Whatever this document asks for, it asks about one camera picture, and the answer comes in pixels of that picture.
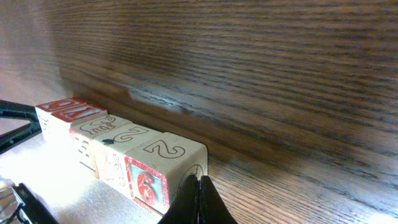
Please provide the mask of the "red six wooden block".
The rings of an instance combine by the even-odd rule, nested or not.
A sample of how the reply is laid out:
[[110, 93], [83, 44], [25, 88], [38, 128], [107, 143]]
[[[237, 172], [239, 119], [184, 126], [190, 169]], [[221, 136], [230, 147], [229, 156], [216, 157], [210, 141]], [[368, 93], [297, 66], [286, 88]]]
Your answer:
[[186, 178], [208, 174], [208, 149], [191, 139], [162, 133], [124, 157], [131, 198], [142, 208], [165, 214]]

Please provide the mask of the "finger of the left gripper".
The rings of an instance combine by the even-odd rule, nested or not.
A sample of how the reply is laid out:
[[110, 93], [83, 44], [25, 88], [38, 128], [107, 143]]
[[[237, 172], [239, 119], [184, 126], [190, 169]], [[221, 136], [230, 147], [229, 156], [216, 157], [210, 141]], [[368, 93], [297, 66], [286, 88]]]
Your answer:
[[1, 118], [29, 122], [1, 135], [1, 154], [42, 132], [34, 106], [1, 100]]

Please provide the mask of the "blue side block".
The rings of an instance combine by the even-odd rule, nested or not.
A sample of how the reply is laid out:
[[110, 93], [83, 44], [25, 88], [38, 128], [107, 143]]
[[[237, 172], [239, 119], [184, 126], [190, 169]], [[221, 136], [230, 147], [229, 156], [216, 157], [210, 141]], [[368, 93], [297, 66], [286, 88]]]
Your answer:
[[67, 143], [70, 137], [70, 128], [107, 114], [106, 109], [88, 104], [52, 113], [47, 140], [55, 143]]
[[55, 130], [52, 130], [50, 127], [50, 122], [54, 119], [52, 113], [76, 108], [86, 104], [87, 102], [79, 98], [67, 98], [35, 106], [35, 112], [37, 113], [44, 139], [46, 141], [50, 141], [52, 134], [55, 133]]

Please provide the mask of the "red E wooden block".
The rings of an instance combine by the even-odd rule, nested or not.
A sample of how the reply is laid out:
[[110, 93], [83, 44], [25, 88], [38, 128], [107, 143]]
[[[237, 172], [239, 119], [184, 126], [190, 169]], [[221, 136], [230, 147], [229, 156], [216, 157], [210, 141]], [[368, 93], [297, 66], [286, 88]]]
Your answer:
[[93, 176], [98, 179], [98, 168], [93, 152], [95, 138], [131, 123], [132, 121], [127, 119], [108, 114], [71, 127], [69, 133], [76, 160], [89, 168]]

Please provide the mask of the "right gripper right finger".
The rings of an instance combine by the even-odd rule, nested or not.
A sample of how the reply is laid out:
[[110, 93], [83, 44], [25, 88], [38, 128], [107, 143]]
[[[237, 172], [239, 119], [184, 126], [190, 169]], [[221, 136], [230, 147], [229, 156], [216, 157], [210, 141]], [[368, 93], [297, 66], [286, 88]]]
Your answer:
[[208, 176], [200, 179], [198, 214], [201, 224], [238, 224]]

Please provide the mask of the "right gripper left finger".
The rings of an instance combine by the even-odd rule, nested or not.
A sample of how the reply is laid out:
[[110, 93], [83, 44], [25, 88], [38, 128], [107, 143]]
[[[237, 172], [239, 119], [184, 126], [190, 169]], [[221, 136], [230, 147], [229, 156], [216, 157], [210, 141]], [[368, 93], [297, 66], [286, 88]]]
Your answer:
[[198, 195], [199, 181], [194, 174], [190, 174], [182, 185], [173, 204], [158, 224], [197, 224]]

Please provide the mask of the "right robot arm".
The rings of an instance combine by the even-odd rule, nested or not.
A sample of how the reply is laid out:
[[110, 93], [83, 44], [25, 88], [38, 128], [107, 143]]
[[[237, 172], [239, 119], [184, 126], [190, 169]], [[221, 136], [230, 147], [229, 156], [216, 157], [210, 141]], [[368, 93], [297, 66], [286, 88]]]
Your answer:
[[[11, 187], [17, 207], [6, 223], [57, 224], [45, 206], [33, 196], [24, 184]], [[237, 224], [226, 208], [211, 179], [203, 175], [198, 179], [190, 174], [182, 185], [173, 204], [159, 224]]]

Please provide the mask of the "green animal wooden block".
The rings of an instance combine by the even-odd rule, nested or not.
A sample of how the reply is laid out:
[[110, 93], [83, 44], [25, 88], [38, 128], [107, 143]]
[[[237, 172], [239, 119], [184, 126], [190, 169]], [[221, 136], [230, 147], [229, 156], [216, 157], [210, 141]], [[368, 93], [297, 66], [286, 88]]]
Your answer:
[[99, 179], [130, 198], [125, 153], [159, 135], [159, 131], [132, 123], [95, 138], [91, 151]]

